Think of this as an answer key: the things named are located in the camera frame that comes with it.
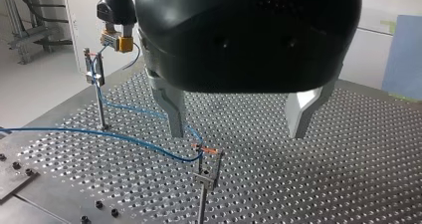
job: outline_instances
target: blue panel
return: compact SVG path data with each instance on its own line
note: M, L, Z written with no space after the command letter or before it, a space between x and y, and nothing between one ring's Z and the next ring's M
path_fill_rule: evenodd
M398 17L382 89L422 100L422 17Z

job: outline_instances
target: blue tube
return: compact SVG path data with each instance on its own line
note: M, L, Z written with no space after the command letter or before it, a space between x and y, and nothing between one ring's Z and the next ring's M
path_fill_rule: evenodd
M194 158L185 158L185 157L181 157L181 156L177 156L159 146L156 146L152 143L146 142L146 141L142 141L140 139L134 138L134 137L130 137L130 136L125 136L125 135L121 135L121 134L116 134L116 133L112 133L112 132L103 132L103 131L96 131L96 130L87 130L87 129L80 129L80 128L66 128L66 127L17 127L17 128L0 128L0 131L4 131L4 132L8 132L8 131L70 131L70 132L81 132L81 133L88 133L88 134L96 134L96 135L101 135L101 136L109 136L109 137L113 137L113 138L117 138L120 140L125 140L125 141L129 141L129 142L134 142L137 145L141 145L147 148L150 148L152 150L158 151L164 155L167 155L169 157L172 157L174 159L180 160L180 161L184 161L184 162L193 162L195 160L197 160L198 158L200 158L203 154L203 152L199 152L199 154L194 157Z
M136 61L137 61L137 59L139 58L139 54L140 54L140 49L139 49L139 47L137 46L137 44L135 44L134 43L134 45L137 47L137 49L138 49L138 56L136 57L136 59L135 60L133 60L133 62L130 64L130 66L132 66ZM98 53L99 55L101 55L101 53L104 51L106 49L106 46L104 46L101 50L100 50L100 52ZM150 111L150 110L147 110L147 109L139 109L139 108L136 108L136 107L130 107L130 106L126 106L126 105L120 105L120 104L113 104L113 103L110 103L109 101L107 101L104 97L103 97L103 92L102 92L102 89L99 87L99 85L97 84L97 81L96 81L96 73L95 73L95 69L94 69L94 63L95 63L95 61L96 61L96 59L94 59L93 60L93 62L91 63L91 74L93 74L93 79L94 79L94 84L96 85L96 87L98 88L98 91L99 91L99 97L100 97L100 100L103 102L103 104L105 104L106 106L108 106L108 107L113 107L113 108L117 108L117 109L124 109L124 110L129 110L129 111L133 111L133 112L143 112L143 113L146 113L146 114L149 114L149 115L152 115L152 116L156 116L156 117L159 117L159 118L162 118L162 119L167 119L167 116L165 115L165 114L163 114L163 113L161 113L161 112L154 112L154 111ZM189 130L191 133L192 133L192 135L193 136L195 136L201 143L203 143L204 142L204 139L201 137L201 135L199 135L199 133L195 130L195 129L193 129L192 127L190 127L189 125L186 125L185 126L185 128L187 129L187 130Z

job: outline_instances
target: perforated metal table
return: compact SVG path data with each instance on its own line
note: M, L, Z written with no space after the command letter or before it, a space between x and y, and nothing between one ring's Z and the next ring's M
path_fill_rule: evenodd
M118 72L106 82L108 100L160 112L139 70ZM186 93L185 98L189 124L207 145L226 152L219 186L208 196L207 223L422 223L417 105L339 81L307 137L291 139L283 113L286 95ZM171 138L164 120L112 108L105 116L113 132L195 155L195 139ZM95 89L88 88L29 126L97 124ZM14 195L56 221L81 223L82 216L92 223L196 221L200 186L190 173L193 164L80 133L15 133L0 141L0 152L8 156L0 168L20 160L40 173ZM103 209L96 208L97 200Z

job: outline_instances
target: clamp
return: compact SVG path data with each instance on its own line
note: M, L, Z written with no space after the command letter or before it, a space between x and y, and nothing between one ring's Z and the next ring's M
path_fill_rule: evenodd
M201 200L199 205L198 223L204 223L205 218L205 204L207 201L207 193L213 191L218 186L220 179L221 161L223 159L224 151L202 146L202 144L195 145L197 152L206 152L213 154L213 160L210 162L210 168L204 168L203 156L198 160L198 170L193 172L194 181L201 184Z

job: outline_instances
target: cable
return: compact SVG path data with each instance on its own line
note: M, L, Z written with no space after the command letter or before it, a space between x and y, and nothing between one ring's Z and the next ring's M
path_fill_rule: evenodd
M34 8L30 5L30 2L28 0L22 0L28 7L29 11L34 14L34 16L36 16L38 19L45 21L45 22L58 22L58 23L69 23L68 20L62 20L62 19L50 19L50 18L45 18L43 16L41 16L40 14L38 14Z
M28 37L30 37L30 35L29 35L28 31L25 29L24 23L22 22L21 15L19 14L19 10L18 10L18 8L16 7L16 4L15 4L15 10L16 10L17 15L18 15L18 18L19 18L19 26L21 27L21 31L22 31L22 32L25 32L25 33L26 33L26 35L27 35Z
M133 45L136 46L136 48L137 48L136 58L131 63L129 63L127 66L123 67L123 70L126 70L127 68L133 66L136 63L136 61L139 59L139 56L140 56L140 48L139 48L139 46L137 46L136 43L133 43Z
M12 131L4 131L4 132L7 133L7 134L12 133Z
M100 56L101 53L107 48L107 45L105 45L99 52L98 55ZM136 59L133 61L133 64L136 62L136 60L139 58L139 56L136 57ZM113 107L113 108L117 108L117 109L124 109L124 110L129 110L129 111L133 111L133 112L142 112L142 113L147 113L162 119L167 119L167 116L162 114L161 112L154 112L154 111L150 111L147 109L139 109L136 107L130 107L130 106L125 106L125 105L120 105L120 104L113 104L110 103L109 101L107 101L104 96L103 96L103 92L101 87L99 87L99 84L96 81L96 73L95 73L95 69L94 69L94 63L97 60L97 56L94 58L93 62L91 63L91 74L93 75L93 82L96 85L96 87L98 88L98 93L99 93L99 98L100 100L103 102L103 104L105 104L108 107ZM185 128L187 130L189 130L193 136L195 136L201 143L204 142L204 139L201 137L201 135L199 135L199 133L193 129L192 127L190 127L189 125L186 125Z
M88 130L88 129L80 129L80 128L66 128L66 127L16 127L16 128L0 128L0 131L9 132L9 131L69 131L69 132L81 132L81 133L88 133L88 134L96 134L101 136L109 136L113 138L117 138L120 140L125 140L129 142L134 142L137 145L141 145L150 149L153 149L155 151L161 152L164 155L167 155L169 157L172 157L174 159L184 161L184 162L193 162L200 158L203 155L203 151L200 151L198 155L194 158L185 158L181 156L177 156L159 146L156 146L152 143L130 137L125 136L121 134L116 134L112 132L103 132L103 131L96 131L96 130Z
M38 45L43 45L43 46L72 46L74 45L74 43L72 42L72 40L62 40L62 41L37 41L34 42L35 44Z
M28 5L32 6L32 7L57 7L57 8L66 8L66 5L62 5L62 4L39 4L39 3L31 3L28 0L27 0L26 4L28 4Z

